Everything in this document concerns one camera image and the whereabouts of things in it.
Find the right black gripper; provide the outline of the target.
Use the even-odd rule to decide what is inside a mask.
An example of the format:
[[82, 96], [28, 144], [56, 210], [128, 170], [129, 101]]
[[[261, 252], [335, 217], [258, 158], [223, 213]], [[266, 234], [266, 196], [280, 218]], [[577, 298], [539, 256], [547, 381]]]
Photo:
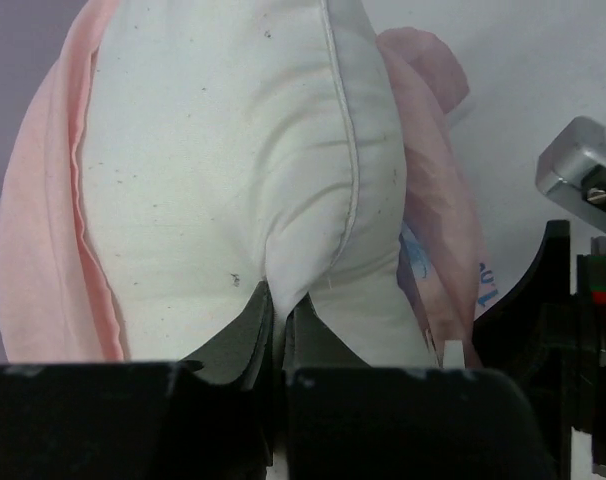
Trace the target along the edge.
[[[546, 224], [538, 252], [517, 284], [474, 323], [483, 365], [511, 377], [528, 398], [557, 479], [571, 477], [574, 402], [563, 350], [574, 320], [570, 223]], [[591, 436], [592, 472], [606, 478], [606, 237], [576, 262], [579, 347], [574, 428]]]

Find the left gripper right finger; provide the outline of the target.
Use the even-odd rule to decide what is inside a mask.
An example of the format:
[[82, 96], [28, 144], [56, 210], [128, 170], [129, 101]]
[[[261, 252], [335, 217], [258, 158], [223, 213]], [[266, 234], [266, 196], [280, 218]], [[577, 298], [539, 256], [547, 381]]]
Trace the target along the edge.
[[372, 367], [302, 300], [286, 323], [292, 479], [552, 479], [522, 391], [493, 370]]

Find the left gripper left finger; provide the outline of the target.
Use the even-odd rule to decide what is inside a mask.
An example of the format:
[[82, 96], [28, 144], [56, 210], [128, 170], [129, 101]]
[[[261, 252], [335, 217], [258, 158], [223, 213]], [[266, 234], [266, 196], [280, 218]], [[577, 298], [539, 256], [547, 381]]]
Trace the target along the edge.
[[180, 360], [0, 365], [0, 479], [262, 479], [269, 288]]

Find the pink blue pillowcase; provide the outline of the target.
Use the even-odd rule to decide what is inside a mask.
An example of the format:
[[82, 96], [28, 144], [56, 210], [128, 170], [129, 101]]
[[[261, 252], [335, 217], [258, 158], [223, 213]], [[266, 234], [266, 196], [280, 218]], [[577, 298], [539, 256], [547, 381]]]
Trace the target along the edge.
[[[131, 359], [117, 305], [86, 237], [80, 153], [108, 22], [122, 1], [90, 1], [20, 127], [0, 195], [0, 331], [12, 362]], [[482, 230], [454, 158], [447, 115], [466, 75], [437, 36], [375, 33], [400, 121], [406, 190], [397, 283], [433, 366], [477, 368], [472, 330], [488, 288]]]

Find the white pillow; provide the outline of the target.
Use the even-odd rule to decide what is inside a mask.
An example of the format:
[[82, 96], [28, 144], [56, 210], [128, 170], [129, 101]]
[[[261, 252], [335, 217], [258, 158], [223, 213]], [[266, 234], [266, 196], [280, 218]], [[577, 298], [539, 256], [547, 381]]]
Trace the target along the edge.
[[358, 1], [122, 1], [80, 153], [133, 360], [179, 359], [267, 281], [375, 366], [433, 366], [397, 283], [406, 164]]

